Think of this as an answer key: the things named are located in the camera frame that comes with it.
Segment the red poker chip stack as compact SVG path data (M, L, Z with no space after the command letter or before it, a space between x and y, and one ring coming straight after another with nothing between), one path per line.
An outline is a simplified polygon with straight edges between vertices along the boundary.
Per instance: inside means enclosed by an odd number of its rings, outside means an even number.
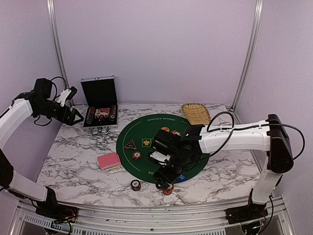
M164 195L171 195L173 189L174 189L174 185L171 184L167 189L163 189L163 190L162 190L162 193L163 193Z

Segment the triangular dealer button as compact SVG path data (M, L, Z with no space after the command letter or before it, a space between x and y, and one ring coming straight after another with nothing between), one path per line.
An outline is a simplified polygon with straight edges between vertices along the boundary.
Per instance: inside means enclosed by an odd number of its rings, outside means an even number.
M125 146L124 146L125 149L131 149L131 150L137 150L137 146L134 142L134 140L131 140L129 143L127 143Z

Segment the orange big blind button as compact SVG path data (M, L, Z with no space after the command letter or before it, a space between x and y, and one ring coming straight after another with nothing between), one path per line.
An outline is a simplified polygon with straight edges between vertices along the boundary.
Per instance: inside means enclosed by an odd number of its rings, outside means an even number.
M162 127L161 130L164 130L164 131L167 131L167 132L170 131L170 129L168 127Z

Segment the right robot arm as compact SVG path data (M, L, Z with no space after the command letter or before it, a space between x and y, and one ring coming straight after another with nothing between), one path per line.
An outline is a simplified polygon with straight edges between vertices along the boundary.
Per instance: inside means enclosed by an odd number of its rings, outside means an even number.
M152 156L169 157L153 174L157 189L169 189L189 165L210 158L221 150L259 150L268 155L260 178L249 195L242 215L253 219L265 207L270 193L282 175L293 168L289 136L279 117L270 114L266 120L250 124L231 124L211 128L190 125L181 135L160 129L152 141Z

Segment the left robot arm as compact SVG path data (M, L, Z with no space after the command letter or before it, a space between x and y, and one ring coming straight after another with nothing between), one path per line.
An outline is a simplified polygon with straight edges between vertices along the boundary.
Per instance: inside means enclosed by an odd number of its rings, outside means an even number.
M47 153L47 144L39 145L51 138L40 137L40 124L32 129L30 119L55 119L68 126L83 121L75 108L66 105L77 89L65 88L51 97L52 90L57 89L55 81L56 78L36 79L34 88L17 95L0 116L0 188L35 201L52 218L60 216L62 207L54 190L36 183L40 161L44 159L39 151Z

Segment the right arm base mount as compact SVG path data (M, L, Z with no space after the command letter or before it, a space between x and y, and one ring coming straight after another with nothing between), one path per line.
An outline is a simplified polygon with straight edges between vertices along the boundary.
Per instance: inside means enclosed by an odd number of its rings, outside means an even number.
M267 209L242 206L226 209L225 214L229 224L236 224L266 217L268 215L268 211Z

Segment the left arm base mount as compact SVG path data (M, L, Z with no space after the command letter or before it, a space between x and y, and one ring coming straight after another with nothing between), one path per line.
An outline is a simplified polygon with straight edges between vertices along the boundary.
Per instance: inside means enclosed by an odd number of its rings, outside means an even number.
M36 214L54 219L56 223L74 222L77 218L78 208L60 205L57 208L38 207Z

